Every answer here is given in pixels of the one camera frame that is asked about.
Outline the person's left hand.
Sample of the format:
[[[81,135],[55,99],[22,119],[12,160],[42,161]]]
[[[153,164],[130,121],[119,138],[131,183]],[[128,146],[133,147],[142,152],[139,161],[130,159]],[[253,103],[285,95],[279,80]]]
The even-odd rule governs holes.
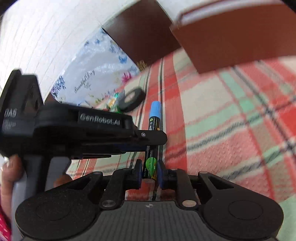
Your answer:
[[[16,181],[20,180],[23,175],[23,166],[20,157],[15,154],[9,157],[9,160],[3,164],[1,171],[1,184],[3,187],[13,188]],[[66,184],[72,181],[72,178],[63,174],[54,182],[54,187]]]

